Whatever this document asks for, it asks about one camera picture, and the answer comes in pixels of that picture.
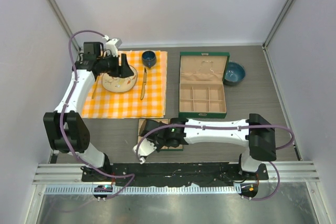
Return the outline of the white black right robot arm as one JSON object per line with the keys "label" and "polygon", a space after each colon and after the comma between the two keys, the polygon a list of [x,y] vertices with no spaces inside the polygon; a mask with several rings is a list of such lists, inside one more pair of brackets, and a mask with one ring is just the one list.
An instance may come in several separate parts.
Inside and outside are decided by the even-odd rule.
{"label": "white black right robot arm", "polygon": [[133,147],[140,163],[163,147],[198,143],[223,143],[244,147],[237,173],[250,179],[262,162],[276,160],[275,129],[261,115],[251,113],[238,121],[200,121],[172,118],[168,123],[146,119],[139,130],[140,141]]}

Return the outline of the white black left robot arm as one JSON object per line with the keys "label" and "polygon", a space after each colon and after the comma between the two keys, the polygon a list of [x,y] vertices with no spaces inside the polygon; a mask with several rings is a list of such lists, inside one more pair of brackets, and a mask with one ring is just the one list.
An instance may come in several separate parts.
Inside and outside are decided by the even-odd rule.
{"label": "white black left robot arm", "polygon": [[108,156],[90,143],[90,133],[81,113],[96,79],[106,73],[111,77],[134,75],[125,54],[118,54],[119,38],[85,42],[72,67],[70,84],[53,112],[45,113],[43,122],[52,150],[73,155],[83,162],[98,180],[105,182],[112,174]]}

